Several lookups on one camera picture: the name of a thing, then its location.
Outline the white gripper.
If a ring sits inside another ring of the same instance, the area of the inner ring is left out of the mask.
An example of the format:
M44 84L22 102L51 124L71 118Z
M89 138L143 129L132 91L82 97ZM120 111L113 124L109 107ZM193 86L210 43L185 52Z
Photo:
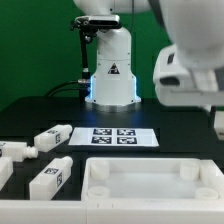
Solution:
M224 91L202 92L195 88L157 85L159 102L166 106L224 106Z

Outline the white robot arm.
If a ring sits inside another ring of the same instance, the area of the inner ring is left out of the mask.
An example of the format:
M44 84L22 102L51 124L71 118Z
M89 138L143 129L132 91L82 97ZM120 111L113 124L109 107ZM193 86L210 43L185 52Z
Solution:
M224 0L73 0L97 40L87 104L123 110L142 87L167 106L224 106Z

